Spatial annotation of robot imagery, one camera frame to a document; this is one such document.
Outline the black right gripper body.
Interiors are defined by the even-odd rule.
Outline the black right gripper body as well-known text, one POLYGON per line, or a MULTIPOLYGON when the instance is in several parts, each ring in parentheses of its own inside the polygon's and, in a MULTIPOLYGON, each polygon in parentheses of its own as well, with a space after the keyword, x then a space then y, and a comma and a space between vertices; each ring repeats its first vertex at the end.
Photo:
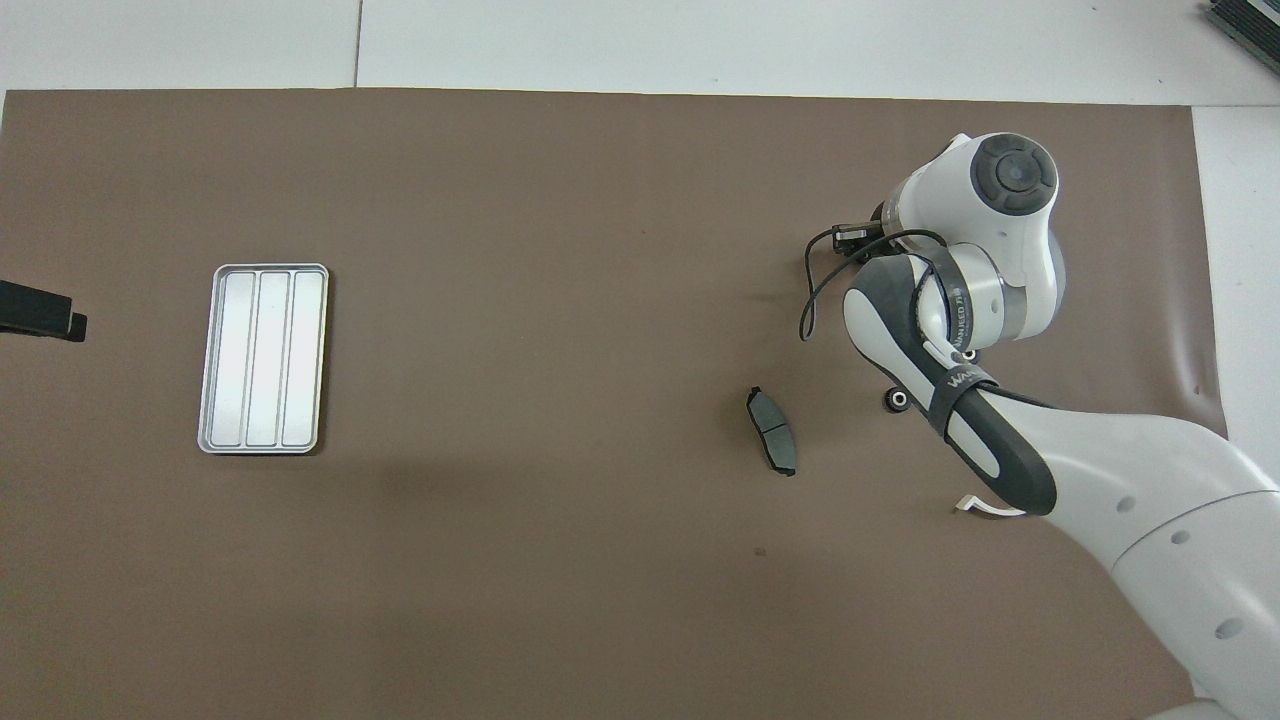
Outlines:
POLYGON ((876 206, 870 218, 861 223, 842 223, 833 227, 835 252, 860 252, 886 237, 883 223, 884 204, 876 206))

